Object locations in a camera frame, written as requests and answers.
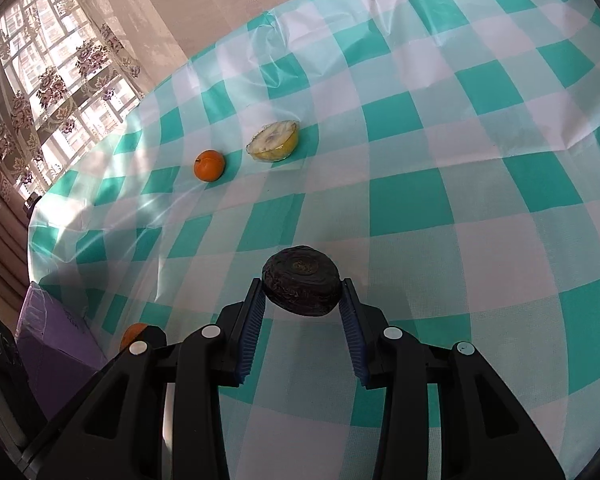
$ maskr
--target dark round object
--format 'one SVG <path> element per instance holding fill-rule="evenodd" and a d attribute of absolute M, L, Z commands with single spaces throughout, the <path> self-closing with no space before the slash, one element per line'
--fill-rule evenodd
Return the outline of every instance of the dark round object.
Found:
<path fill-rule="evenodd" d="M 306 245 L 282 249 L 262 267 L 263 289 L 277 306 L 300 316 L 324 316 L 342 295 L 338 267 Z"/>

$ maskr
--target curtain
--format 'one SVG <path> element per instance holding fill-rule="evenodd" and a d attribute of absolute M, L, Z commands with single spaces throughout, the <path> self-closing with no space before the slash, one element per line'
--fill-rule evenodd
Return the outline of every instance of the curtain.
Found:
<path fill-rule="evenodd" d="M 155 87 L 176 69 L 187 62 L 181 45 L 171 34 L 151 0 L 87 0 L 90 7 L 102 16 L 126 49 L 139 61 L 144 81 L 144 91 Z M 173 0 L 178 12 L 190 13 L 181 0 Z M 200 23 L 191 24 L 197 29 L 193 35 L 206 38 Z"/>
<path fill-rule="evenodd" d="M 23 196 L 44 193 L 151 88 L 89 0 L 0 8 L 0 167 Z"/>
<path fill-rule="evenodd" d="M 29 285 L 24 199 L 0 170 L 0 297 L 16 312 Z"/>

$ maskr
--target orange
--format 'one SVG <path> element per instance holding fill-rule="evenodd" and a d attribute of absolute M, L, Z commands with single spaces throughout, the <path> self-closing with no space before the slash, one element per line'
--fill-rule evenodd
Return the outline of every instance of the orange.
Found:
<path fill-rule="evenodd" d="M 147 323 L 133 323 L 133 325 L 127 328 L 125 333 L 122 335 L 122 341 L 120 341 L 120 351 L 122 352 L 133 341 L 135 341 L 136 337 L 138 337 L 142 330 L 147 327 Z"/>
<path fill-rule="evenodd" d="M 193 174 L 204 182 L 218 180 L 223 171 L 224 157 L 214 150 L 200 153 L 193 163 Z"/>

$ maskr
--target teal and white tablecloth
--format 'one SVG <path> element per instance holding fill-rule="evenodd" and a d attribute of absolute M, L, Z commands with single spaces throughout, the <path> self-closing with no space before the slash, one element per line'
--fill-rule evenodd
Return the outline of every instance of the teal and white tablecloth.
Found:
<path fill-rule="evenodd" d="M 291 158 L 251 160 L 254 133 L 287 119 Z M 307 244 L 421 341 L 472 341 L 568 478 L 600 446 L 592 0 L 291 0 L 194 56 L 125 127 L 43 197 L 29 239 L 31 278 L 109 356 L 138 320 L 182 340 Z M 207 185 L 191 166 L 209 148 L 226 171 Z M 232 478 L 371 478 L 382 396 L 356 382 L 337 311 L 269 305 L 252 374 L 222 391 Z"/>

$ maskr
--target yellow object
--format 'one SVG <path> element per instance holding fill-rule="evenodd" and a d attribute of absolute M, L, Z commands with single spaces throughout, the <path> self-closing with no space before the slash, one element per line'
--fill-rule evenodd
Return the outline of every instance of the yellow object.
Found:
<path fill-rule="evenodd" d="M 268 124 L 247 144 L 247 153 L 255 160 L 277 162 L 287 158 L 298 145 L 299 125 L 295 121 Z"/>

